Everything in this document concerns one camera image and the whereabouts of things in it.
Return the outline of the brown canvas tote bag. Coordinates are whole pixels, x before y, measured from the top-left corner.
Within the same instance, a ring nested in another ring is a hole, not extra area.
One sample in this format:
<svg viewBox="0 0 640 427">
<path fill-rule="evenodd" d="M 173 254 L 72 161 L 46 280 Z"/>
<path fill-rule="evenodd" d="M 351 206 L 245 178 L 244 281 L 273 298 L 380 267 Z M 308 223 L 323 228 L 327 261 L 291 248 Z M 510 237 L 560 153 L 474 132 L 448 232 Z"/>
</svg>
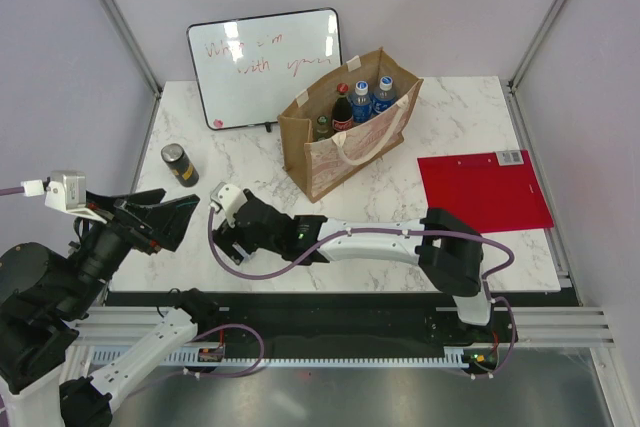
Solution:
<svg viewBox="0 0 640 427">
<path fill-rule="evenodd" d="M 397 101 L 383 113 L 344 133 L 314 139 L 314 122 L 329 114 L 337 86 L 357 81 L 393 80 Z M 423 80 L 404 69 L 383 49 L 356 56 L 305 90 L 278 116 L 284 170 L 315 203 L 347 179 L 404 142 L 403 130 L 413 113 Z"/>
</svg>

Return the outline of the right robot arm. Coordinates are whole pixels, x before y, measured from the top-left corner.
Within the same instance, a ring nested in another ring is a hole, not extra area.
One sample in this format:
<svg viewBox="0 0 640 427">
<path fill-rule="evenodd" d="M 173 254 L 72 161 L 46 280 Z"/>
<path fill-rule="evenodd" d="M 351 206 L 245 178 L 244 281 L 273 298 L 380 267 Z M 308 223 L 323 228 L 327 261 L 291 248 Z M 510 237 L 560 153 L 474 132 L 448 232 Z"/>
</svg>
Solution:
<svg viewBox="0 0 640 427">
<path fill-rule="evenodd" d="M 235 264 L 258 250 L 286 261 L 281 276 L 297 266 L 346 260 L 375 260 L 418 268 L 440 292 L 451 296 L 458 328 L 467 339 L 483 339 L 494 328 L 481 279 L 480 234 L 443 209 L 422 219 L 396 223 L 354 223 L 323 215 L 289 216 L 248 190 L 221 183 L 211 194 L 211 212 L 222 222 L 208 234 L 216 259 Z"/>
</svg>

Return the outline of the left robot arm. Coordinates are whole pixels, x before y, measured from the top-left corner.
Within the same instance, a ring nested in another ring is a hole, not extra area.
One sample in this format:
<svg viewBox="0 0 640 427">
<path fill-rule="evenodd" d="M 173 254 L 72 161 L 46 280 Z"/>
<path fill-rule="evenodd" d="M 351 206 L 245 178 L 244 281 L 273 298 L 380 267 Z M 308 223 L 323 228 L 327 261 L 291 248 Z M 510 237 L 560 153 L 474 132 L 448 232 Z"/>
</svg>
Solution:
<svg viewBox="0 0 640 427">
<path fill-rule="evenodd" d="M 170 201 L 163 189 L 123 196 L 64 193 L 51 185 L 48 207 L 88 221 L 68 257 L 29 243 L 1 258 L 1 397 L 12 426 L 107 426 L 122 401 L 178 347 L 208 340 L 219 316 L 204 306 L 173 308 L 115 362 L 62 381 L 73 322 L 88 310 L 127 255 L 174 252 L 200 199 Z"/>
</svg>

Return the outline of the Coca-Cola glass bottle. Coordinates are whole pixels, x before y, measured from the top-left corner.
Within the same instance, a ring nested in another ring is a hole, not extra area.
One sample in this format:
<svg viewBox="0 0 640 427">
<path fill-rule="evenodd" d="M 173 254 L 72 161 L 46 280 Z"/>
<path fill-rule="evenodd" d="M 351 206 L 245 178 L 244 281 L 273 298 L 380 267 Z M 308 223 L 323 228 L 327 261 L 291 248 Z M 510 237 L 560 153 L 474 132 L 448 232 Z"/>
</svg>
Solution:
<svg viewBox="0 0 640 427">
<path fill-rule="evenodd" d="M 354 124 L 353 110 L 348 99 L 348 85 L 339 83 L 336 91 L 338 97 L 331 112 L 331 125 L 334 133 L 350 130 Z"/>
</svg>

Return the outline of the black and yellow can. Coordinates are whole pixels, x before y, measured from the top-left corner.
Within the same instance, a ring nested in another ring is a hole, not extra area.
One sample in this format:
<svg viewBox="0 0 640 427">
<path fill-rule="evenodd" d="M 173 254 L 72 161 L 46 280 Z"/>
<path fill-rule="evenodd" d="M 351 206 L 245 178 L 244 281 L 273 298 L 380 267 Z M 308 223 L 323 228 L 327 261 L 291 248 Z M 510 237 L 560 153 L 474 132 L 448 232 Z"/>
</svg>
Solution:
<svg viewBox="0 0 640 427">
<path fill-rule="evenodd" d="M 199 181 L 199 174 L 184 148 L 171 143 L 161 149 L 161 158 L 174 177 L 183 187 L 193 187 Z"/>
</svg>

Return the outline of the clear soda water bottle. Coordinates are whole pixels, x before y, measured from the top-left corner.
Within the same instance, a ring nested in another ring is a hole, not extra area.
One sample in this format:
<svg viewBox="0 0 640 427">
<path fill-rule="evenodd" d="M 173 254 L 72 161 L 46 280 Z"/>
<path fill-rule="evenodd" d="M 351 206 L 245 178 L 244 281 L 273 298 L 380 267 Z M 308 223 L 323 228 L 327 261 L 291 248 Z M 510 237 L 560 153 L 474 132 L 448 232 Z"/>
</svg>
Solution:
<svg viewBox="0 0 640 427">
<path fill-rule="evenodd" d="M 329 135 L 328 133 L 320 133 L 319 135 L 316 136 L 314 142 L 320 142 L 323 140 L 328 140 L 330 138 L 331 138 L 331 135 Z"/>
</svg>

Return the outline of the blue-label water bottle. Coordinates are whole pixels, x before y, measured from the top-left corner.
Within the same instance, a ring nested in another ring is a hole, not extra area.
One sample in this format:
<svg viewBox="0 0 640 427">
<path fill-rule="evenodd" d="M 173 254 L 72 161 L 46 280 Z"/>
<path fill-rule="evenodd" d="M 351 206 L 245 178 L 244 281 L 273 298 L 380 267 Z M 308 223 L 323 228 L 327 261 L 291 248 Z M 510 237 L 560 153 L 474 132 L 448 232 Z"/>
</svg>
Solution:
<svg viewBox="0 0 640 427">
<path fill-rule="evenodd" d="M 372 103 L 369 96 L 369 85 L 366 81 L 357 81 L 349 96 L 353 121 L 356 124 L 367 122 L 372 116 Z"/>
<path fill-rule="evenodd" d="M 375 116 L 380 115 L 390 108 L 397 99 L 395 85 L 390 76 L 383 76 L 372 95 L 372 112 Z"/>
</svg>

